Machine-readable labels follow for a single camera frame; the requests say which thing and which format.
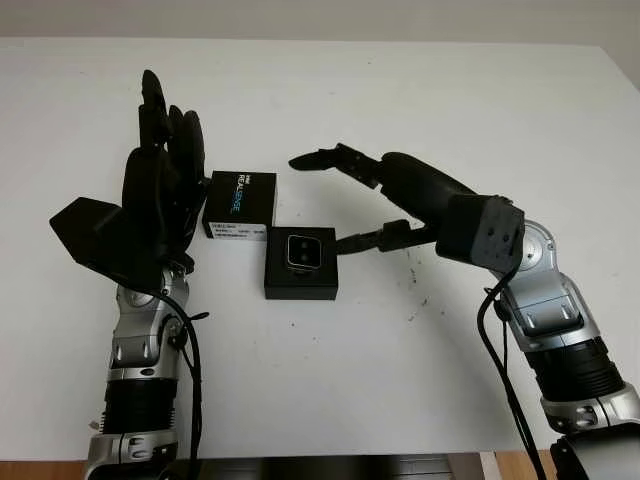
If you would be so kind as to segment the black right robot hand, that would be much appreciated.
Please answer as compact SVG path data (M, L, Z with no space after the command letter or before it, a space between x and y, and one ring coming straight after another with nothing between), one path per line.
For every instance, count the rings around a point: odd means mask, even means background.
M405 220L385 223L380 229L354 234L336 243L339 255L378 249L381 252L433 243L437 240L451 197L472 195L469 187L408 154L388 152L380 160L342 143L331 149L299 155L289 161L298 171L334 168L370 189L379 189L391 203L423 226L413 229Z

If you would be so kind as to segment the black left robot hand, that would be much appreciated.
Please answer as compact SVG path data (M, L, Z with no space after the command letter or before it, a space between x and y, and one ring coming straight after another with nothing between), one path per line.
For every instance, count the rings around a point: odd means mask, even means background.
M201 122L195 111L166 104L153 71L143 72L141 88L140 144L126 162L122 207L161 264L190 274L195 261L187 250L210 183Z

